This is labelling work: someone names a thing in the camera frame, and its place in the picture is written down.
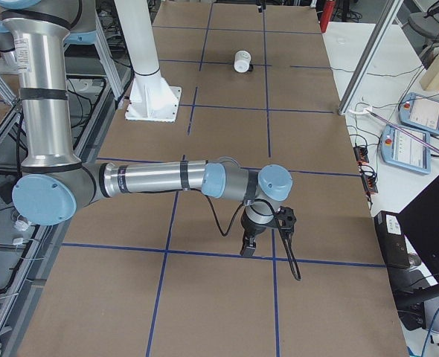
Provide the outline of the blue teach pendant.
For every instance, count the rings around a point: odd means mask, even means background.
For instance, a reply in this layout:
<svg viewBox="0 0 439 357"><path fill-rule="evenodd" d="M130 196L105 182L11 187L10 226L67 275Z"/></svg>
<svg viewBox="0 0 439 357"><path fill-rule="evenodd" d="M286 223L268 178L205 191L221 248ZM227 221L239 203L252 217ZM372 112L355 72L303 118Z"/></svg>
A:
<svg viewBox="0 0 439 357"><path fill-rule="evenodd" d="M399 118L406 126L439 135L439 100L408 93L399 106Z"/></svg>
<svg viewBox="0 0 439 357"><path fill-rule="evenodd" d="M429 143L430 134L421 130L406 129L404 126L399 128L387 125L382 131L379 150L383 161L415 173L430 174L431 150L404 131L426 143Z"/></svg>

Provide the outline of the black box with label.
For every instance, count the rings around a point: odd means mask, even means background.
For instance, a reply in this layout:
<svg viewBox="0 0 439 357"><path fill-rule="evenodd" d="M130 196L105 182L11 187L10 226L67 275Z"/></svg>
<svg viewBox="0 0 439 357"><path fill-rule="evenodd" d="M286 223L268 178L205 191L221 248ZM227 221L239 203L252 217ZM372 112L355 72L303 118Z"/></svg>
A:
<svg viewBox="0 0 439 357"><path fill-rule="evenodd" d="M422 260L419 256L407 249L406 237L396 213L381 210L374 217L374 225L382 258L387 267L409 270L421 265Z"/></svg>

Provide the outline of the far blue teach pendant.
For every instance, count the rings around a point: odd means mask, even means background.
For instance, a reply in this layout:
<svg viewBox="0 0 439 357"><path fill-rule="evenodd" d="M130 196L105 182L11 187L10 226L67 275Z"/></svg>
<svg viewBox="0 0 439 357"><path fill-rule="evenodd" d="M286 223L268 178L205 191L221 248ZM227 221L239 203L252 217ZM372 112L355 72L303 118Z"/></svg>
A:
<svg viewBox="0 0 439 357"><path fill-rule="evenodd" d="M406 126L439 135L439 100L408 93L399 106L399 118Z"/></svg>

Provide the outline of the grey office chair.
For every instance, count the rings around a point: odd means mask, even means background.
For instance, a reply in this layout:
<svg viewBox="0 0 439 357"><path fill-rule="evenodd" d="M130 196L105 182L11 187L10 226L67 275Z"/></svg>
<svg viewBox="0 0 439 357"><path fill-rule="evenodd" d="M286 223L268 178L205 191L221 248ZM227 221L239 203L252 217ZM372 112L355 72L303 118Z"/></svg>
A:
<svg viewBox="0 0 439 357"><path fill-rule="evenodd" d="M439 42L439 1L425 12L410 14L408 25L421 36Z"/></svg>

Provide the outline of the far orange black connector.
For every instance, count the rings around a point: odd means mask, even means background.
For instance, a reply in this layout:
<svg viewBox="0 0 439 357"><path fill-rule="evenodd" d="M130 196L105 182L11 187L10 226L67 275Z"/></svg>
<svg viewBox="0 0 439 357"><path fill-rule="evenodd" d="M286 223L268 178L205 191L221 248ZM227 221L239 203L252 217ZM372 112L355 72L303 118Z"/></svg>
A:
<svg viewBox="0 0 439 357"><path fill-rule="evenodd" d="M355 146L353 148L353 151L356 157L357 164L362 165L369 163L368 148L365 145Z"/></svg>

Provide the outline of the black laptop computer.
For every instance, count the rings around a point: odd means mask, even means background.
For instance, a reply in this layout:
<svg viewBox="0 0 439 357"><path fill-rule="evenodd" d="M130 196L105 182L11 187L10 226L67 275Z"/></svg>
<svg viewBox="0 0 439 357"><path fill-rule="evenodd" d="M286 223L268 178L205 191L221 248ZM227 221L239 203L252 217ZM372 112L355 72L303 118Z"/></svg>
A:
<svg viewBox="0 0 439 357"><path fill-rule="evenodd" d="M439 175L399 213L398 221L408 241L437 284L413 292L398 291L399 309L439 297Z"/></svg>

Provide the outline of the near blue teach pendant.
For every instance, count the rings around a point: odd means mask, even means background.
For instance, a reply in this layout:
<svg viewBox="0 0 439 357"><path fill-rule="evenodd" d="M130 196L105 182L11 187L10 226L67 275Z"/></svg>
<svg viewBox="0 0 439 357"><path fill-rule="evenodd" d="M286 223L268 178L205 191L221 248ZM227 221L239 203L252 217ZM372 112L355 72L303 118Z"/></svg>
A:
<svg viewBox="0 0 439 357"><path fill-rule="evenodd" d="M421 130L406 129L404 126L399 128L387 125L382 131L379 150L383 161L415 173L430 174L431 150L404 131L426 143L429 143L430 134Z"/></svg>

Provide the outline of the near orange black connector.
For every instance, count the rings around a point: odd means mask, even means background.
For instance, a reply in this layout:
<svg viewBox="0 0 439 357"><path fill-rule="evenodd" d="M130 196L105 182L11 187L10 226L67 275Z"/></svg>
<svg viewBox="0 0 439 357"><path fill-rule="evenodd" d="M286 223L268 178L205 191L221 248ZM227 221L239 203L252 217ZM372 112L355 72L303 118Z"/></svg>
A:
<svg viewBox="0 0 439 357"><path fill-rule="evenodd" d="M367 195L373 195L378 193L378 188L376 185L376 177L370 173L361 174L362 184L364 191Z"/></svg>

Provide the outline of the orange black connector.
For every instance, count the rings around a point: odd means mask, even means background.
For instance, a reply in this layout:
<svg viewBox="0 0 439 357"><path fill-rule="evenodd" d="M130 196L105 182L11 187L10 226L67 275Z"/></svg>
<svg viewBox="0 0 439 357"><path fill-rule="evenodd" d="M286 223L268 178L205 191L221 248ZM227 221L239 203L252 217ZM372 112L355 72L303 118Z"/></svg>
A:
<svg viewBox="0 0 439 357"><path fill-rule="evenodd" d="M376 177L370 173L361 174L362 184L364 191L367 195L373 195L378 193L378 188L376 185Z"/></svg>
<svg viewBox="0 0 439 357"><path fill-rule="evenodd" d="M365 145L355 146L353 148L353 151L356 157L357 164L362 165L369 163L368 148Z"/></svg>

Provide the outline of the aluminium frame post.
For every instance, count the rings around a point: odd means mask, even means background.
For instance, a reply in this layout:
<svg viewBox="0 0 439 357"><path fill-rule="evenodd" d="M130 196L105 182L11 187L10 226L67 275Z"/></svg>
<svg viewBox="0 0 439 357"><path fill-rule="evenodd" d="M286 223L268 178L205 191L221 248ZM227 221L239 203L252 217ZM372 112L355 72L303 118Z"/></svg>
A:
<svg viewBox="0 0 439 357"><path fill-rule="evenodd" d="M381 42L388 31L388 28L394 21L399 9L403 4L403 0L388 0L385 3L383 11L381 12L377 23L369 37L369 40L365 46L364 51L357 63L357 66L353 72L350 82L345 89L345 93L341 99L338 108L339 115L345 115L347 112L352 99L358 92L365 75L368 72L368 68L377 52Z"/></svg>

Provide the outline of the white smiley face mug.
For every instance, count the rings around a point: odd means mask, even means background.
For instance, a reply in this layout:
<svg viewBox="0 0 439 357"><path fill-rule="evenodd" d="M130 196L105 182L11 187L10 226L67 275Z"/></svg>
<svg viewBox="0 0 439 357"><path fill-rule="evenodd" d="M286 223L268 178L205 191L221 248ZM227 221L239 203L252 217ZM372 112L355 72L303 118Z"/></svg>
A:
<svg viewBox="0 0 439 357"><path fill-rule="evenodd" d="M240 50L234 56L234 70L237 73L246 73L253 71L254 66L251 63L251 54L248 51Z"/></svg>

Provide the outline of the red fire extinguisher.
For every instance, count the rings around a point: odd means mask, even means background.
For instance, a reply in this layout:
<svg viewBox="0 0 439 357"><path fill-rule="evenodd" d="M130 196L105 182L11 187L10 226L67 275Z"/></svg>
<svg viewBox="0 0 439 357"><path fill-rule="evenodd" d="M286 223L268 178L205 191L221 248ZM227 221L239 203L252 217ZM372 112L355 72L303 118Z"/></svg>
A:
<svg viewBox="0 0 439 357"><path fill-rule="evenodd" d="M319 26L322 33L325 33L327 31L327 26L331 20L335 5L336 5L335 0L326 0L324 2L323 10L321 12L321 17L319 21Z"/></svg>

